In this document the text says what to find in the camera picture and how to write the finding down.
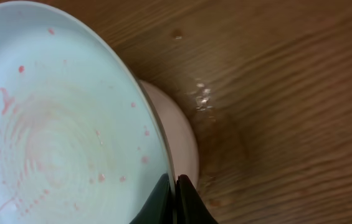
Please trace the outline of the light blue plate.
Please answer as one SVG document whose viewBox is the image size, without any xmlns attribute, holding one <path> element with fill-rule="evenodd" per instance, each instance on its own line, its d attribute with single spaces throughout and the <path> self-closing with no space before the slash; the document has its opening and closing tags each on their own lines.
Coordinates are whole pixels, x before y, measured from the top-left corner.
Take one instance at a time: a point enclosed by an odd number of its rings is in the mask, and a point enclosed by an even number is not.
<svg viewBox="0 0 352 224">
<path fill-rule="evenodd" d="M 0 223 L 130 223 L 174 178 L 138 80 L 91 28 L 0 4 Z"/>
</svg>

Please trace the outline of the white plate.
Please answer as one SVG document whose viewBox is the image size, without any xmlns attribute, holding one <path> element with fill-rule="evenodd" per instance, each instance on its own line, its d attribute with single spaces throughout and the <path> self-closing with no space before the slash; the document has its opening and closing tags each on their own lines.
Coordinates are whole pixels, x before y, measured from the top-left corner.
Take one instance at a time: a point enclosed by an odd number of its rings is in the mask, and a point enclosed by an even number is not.
<svg viewBox="0 0 352 224">
<path fill-rule="evenodd" d="M 181 108 L 156 86 L 140 81 L 161 121 L 169 145 L 174 176 L 186 175 L 194 187 L 199 179 L 199 154 L 192 127 Z"/>
</svg>

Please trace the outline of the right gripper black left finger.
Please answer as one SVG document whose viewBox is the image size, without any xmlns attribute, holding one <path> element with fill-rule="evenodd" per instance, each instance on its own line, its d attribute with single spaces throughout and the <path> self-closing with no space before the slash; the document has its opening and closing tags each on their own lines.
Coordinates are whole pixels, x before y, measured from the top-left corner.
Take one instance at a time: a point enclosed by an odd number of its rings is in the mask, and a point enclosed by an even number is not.
<svg viewBox="0 0 352 224">
<path fill-rule="evenodd" d="M 130 224 L 173 224 L 173 198 L 168 174 L 163 174 Z"/>
</svg>

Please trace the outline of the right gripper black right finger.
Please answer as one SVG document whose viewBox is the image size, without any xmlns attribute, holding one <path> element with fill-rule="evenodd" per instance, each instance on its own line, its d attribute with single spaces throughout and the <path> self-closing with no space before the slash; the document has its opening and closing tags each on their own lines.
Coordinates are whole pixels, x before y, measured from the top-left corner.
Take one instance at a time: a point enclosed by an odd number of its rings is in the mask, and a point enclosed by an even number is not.
<svg viewBox="0 0 352 224">
<path fill-rule="evenodd" d="M 180 175 L 176 182 L 177 223 L 218 224 L 206 208 L 187 175 Z"/>
</svg>

